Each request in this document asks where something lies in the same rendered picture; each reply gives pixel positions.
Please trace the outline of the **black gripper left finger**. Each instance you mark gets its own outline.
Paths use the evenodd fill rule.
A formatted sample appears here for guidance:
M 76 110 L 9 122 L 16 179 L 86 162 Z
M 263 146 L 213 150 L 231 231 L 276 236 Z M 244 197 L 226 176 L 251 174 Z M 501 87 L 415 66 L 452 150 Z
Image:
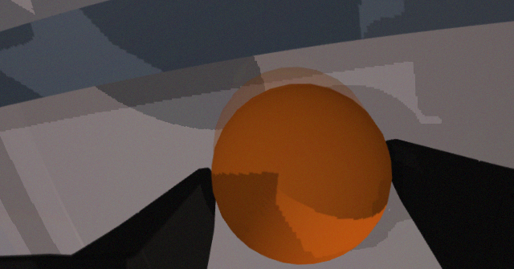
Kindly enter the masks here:
M 207 269 L 216 199 L 209 167 L 72 255 L 0 255 L 0 269 Z

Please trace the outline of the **clear glass walls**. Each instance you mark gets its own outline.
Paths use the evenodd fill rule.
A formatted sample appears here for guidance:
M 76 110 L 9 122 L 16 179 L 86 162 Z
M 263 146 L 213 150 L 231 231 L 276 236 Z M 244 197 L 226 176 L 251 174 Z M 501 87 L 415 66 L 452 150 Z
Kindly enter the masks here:
M 0 226 L 0 255 L 17 255 L 16 250 L 13 248 L 10 240 L 6 237 L 3 229 Z

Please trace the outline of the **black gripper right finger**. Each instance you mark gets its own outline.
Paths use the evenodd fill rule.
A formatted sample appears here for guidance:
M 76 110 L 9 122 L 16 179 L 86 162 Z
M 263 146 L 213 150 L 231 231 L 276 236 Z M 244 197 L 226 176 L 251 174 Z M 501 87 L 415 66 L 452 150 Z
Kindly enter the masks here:
M 386 144 L 394 188 L 442 269 L 514 269 L 514 169 Z

